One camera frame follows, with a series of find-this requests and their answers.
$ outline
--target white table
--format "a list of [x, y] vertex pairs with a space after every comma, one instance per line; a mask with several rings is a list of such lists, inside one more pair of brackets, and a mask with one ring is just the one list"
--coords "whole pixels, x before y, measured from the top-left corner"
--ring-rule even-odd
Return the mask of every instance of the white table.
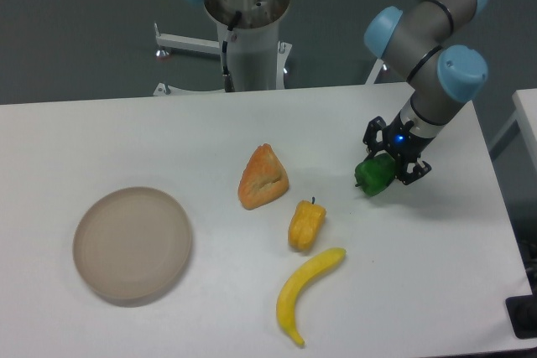
[[[535, 347], [504, 300], [530, 292], [471, 104], [425, 150], [433, 170], [368, 199], [353, 171], [368, 121], [406, 84], [0, 107], [1, 357], [422, 357]], [[272, 144], [290, 190], [237, 200], [252, 151]], [[144, 185], [194, 229], [187, 271], [158, 301], [120, 308], [78, 276], [71, 242], [102, 196]], [[275, 302], [306, 260], [286, 243], [299, 200], [328, 211], [312, 253], [346, 261], [301, 297], [306, 348]]]
[[513, 101], [517, 108], [520, 132], [537, 169], [537, 88], [516, 91], [513, 94]]

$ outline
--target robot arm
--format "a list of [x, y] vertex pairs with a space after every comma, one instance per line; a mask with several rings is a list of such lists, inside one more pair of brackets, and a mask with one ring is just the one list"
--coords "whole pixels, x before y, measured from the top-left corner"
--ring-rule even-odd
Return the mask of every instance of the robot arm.
[[[395, 7], [384, 9], [364, 35], [366, 46], [414, 88], [389, 125], [377, 117], [363, 138], [368, 146], [366, 161], [381, 151], [388, 153], [395, 161], [395, 178], [403, 184], [430, 172], [430, 165], [420, 160], [421, 152], [477, 95], [488, 75], [487, 63], [475, 50], [441, 46], [477, 16], [487, 0], [418, 2], [405, 13]], [[381, 141], [377, 141], [379, 131]]]

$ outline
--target toast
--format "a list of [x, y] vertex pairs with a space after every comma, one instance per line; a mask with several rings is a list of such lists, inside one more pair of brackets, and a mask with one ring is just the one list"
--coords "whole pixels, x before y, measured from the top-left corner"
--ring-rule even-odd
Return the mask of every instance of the toast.
[[238, 185], [238, 198], [247, 210], [278, 199], [289, 188], [285, 168], [269, 144], [259, 146], [250, 157]]

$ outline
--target metal stand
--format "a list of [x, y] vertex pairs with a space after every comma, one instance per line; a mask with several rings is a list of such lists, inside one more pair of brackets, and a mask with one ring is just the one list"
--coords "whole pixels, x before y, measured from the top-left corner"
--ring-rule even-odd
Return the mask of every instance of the metal stand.
[[[157, 50], [156, 56], [158, 59], [165, 59], [169, 57], [169, 54], [172, 49], [177, 50], [187, 50], [190, 52], [198, 52], [201, 54], [213, 54], [220, 56], [221, 50], [220, 45], [216, 41], [208, 41], [206, 39], [198, 38], [189, 38], [181, 37], [179, 35], [172, 34], [161, 34], [159, 32], [159, 27], [157, 23], [154, 24], [154, 35], [159, 49]], [[285, 64], [287, 63], [287, 58], [289, 53], [293, 48], [292, 44], [286, 42], [278, 42], [278, 59], [277, 59], [277, 69], [276, 69], [276, 90], [285, 89], [284, 85], [284, 74]], [[179, 95], [179, 94], [198, 94], [198, 93], [214, 93], [214, 92], [224, 92], [224, 90], [215, 90], [215, 91], [189, 91], [182, 90], [179, 88], [167, 86], [164, 83], [160, 83], [155, 88], [153, 93], [154, 96], [167, 96], [167, 95]]]

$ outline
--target cable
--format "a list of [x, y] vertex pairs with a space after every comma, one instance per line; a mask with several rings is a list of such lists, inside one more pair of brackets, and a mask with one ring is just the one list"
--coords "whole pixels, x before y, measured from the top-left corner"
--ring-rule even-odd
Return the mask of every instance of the cable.
[[241, 12], [235, 12], [235, 16], [233, 16], [232, 21], [227, 26], [227, 35], [226, 38], [222, 41], [222, 68], [223, 68], [223, 74], [229, 75], [229, 69], [227, 67], [227, 43], [232, 38], [232, 32], [237, 27], [238, 22], [240, 21], [242, 17]]

